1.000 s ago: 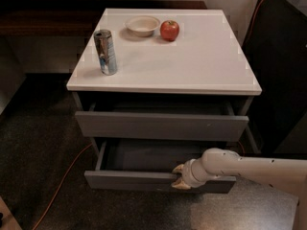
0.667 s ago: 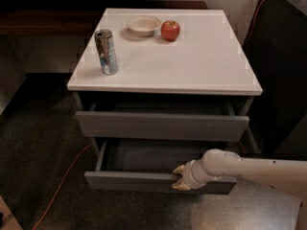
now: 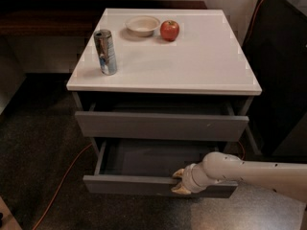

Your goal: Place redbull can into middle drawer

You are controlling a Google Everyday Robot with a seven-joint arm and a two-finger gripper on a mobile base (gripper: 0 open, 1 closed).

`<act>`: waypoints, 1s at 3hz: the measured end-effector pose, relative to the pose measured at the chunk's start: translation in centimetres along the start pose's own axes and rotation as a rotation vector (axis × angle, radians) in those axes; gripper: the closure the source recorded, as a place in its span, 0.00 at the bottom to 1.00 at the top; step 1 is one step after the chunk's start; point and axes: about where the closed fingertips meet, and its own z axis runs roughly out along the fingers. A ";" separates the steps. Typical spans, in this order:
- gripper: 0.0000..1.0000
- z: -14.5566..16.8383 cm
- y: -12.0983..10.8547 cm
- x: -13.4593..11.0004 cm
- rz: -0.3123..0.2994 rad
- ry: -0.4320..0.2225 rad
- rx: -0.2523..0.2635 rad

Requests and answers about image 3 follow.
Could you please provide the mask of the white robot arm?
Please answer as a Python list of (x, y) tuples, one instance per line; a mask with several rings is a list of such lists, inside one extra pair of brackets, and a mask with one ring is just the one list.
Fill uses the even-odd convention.
[(179, 195), (198, 194), (226, 181), (243, 181), (307, 202), (306, 164), (244, 161), (215, 151), (206, 154), (200, 163), (179, 169), (173, 177), (179, 182), (172, 192)]

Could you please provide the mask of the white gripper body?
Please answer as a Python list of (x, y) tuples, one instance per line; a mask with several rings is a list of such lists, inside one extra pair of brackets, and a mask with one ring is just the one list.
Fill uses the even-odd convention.
[(182, 184), (189, 192), (197, 194), (204, 191), (211, 184), (211, 180), (201, 163), (191, 164), (183, 171)]

